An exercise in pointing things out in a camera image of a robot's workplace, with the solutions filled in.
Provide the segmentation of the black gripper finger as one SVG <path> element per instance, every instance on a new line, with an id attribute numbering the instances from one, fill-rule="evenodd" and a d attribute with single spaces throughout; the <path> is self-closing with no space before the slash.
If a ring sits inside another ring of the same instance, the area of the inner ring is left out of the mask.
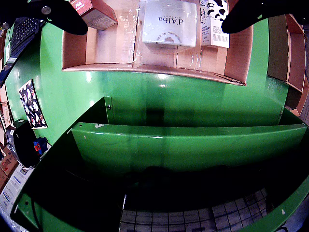
<path id="1" fill-rule="evenodd" d="M 300 25 L 309 23 L 307 0 L 239 0 L 222 22 L 222 31 L 238 33 L 266 18 L 292 14 Z"/>
<path id="2" fill-rule="evenodd" d="M 2 0 L 0 26 L 9 29 L 17 18 L 45 20 L 75 35 L 87 34 L 88 26 L 67 0 Z"/>

